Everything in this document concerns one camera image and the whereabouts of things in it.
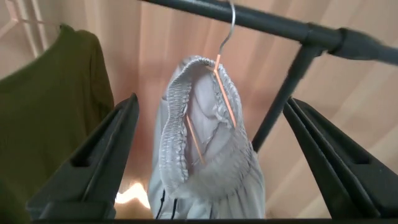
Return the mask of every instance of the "hanging clothes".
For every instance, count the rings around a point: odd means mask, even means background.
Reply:
[[[0,80],[2,222],[29,222],[26,201],[113,106],[99,40],[67,25],[43,55]]]
[[[155,123],[148,198],[156,218],[264,218],[264,178],[246,136],[238,92],[222,65],[220,78],[236,118],[233,128],[214,61],[185,59],[161,99]],[[202,164],[189,117],[199,141]]]

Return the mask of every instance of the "beige curtain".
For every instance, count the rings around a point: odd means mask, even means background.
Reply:
[[[176,65],[189,55],[214,58],[229,24],[133,0],[30,0],[25,16],[95,33],[104,51],[114,99],[139,97],[139,126],[121,184],[147,185],[151,172],[152,132],[161,94]],[[396,0],[236,0],[303,22],[352,27],[398,47]],[[0,1],[0,26],[8,20]],[[0,78],[34,59],[32,42],[45,50],[54,28],[36,27],[36,39],[18,25],[0,40]],[[243,102],[244,122],[252,138],[286,76],[299,44],[237,27],[225,45],[221,63]],[[317,58],[294,93],[349,134],[362,147],[398,172],[398,70],[378,62]],[[285,118],[267,138],[259,160],[266,179],[267,216],[329,217],[308,164]],[[116,205],[118,217],[149,217],[136,200]]]

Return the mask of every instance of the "metal hook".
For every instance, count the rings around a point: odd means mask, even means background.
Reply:
[[[231,38],[232,33],[234,32],[234,27],[235,27],[235,18],[236,18],[236,12],[235,12],[235,5],[231,0],[228,0],[229,5],[231,6],[232,10],[232,21],[231,21],[231,28],[229,30],[228,36],[225,38],[225,40],[221,43],[220,49],[218,50],[218,54],[221,55],[221,51],[223,50],[224,44]]]

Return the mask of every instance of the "green shirt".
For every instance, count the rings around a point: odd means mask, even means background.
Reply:
[[[25,203],[113,109],[100,42],[61,25],[43,55],[0,80],[0,222]]]

